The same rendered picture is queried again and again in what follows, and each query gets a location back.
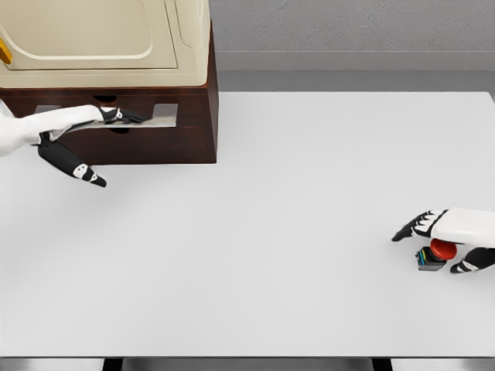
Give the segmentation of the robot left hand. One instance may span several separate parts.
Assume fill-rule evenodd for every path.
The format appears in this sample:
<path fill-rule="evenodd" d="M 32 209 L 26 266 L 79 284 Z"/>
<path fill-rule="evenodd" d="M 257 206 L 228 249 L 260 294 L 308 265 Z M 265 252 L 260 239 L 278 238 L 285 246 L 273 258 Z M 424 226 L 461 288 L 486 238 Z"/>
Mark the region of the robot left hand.
<path fill-rule="evenodd" d="M 42 112 L 27 117 L 39 136 L 38 155 L 62 173 L 104 188 L 107 183 L 78 155 L 57 139 L 65 132 L 97 122 L 109 124 L 121 121 L 126 124 L 141 124 L 146 117 L 119 107 L 97 107 L 83 105 Z"/>

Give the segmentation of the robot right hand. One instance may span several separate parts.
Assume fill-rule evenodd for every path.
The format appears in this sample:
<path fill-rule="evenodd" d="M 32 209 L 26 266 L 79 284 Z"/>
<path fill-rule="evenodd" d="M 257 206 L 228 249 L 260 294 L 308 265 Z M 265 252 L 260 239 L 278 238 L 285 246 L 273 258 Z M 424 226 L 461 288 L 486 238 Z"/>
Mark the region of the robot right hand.
<path fill-rule="evenodd" d="M 452 207 L 425 211 L 406 223 L 394 242 L 420 236 L 471 246 L 466 256 L 450 268 L 452 274 L 481 271 L 495 266 L 495 213 Z"/>

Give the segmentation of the red button switch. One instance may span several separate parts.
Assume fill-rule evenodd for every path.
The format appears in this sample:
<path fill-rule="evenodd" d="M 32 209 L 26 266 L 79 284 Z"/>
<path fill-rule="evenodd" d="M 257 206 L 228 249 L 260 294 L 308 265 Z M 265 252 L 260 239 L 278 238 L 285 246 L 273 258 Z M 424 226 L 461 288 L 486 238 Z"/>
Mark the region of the red button switch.
<path fill-rule="evenodd" d="M 430 244 L 415 254 L 420 271 L 439 271 L 448 260 L 457 254 L 454 243 L 439 239 L 432 239 Z"/>

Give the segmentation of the brown drawer with silver handle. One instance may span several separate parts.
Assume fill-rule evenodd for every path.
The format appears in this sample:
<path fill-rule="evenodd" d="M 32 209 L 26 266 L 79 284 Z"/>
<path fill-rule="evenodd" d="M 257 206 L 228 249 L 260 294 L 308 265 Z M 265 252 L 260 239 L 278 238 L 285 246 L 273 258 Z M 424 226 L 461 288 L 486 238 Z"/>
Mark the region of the brown drawer with silver handle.
<path fill-rule="evenodd" d="M 113 124 L 91 124 L 90 128 L 179 128 L 198 127 L 202 122 L 201 104 L 193 96 L 96 94 L 80 96 L 9 96 L 0 99 L 16 117 L 40 114 L 65 107 L 91 104 L 97 107 L 119 107 L 146 118 L 142 123 L 116 121 Z"/>

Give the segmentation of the cream and brown cabinet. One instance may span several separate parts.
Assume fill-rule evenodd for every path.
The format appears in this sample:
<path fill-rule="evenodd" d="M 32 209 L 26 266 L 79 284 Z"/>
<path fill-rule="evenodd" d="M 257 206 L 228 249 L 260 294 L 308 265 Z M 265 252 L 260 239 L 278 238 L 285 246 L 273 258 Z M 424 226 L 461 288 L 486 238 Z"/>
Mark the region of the cream and brown cabinet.
<path fill-rule="evenodd" d="M 179 128 L 85 128 L 61 141 L 91 165 L 214 163 L 219 97 L 208 0 L 164 0 L 175 69 L 21 70 L 0 60 L 0 94 L 193 96 L 202 122 Z"/>

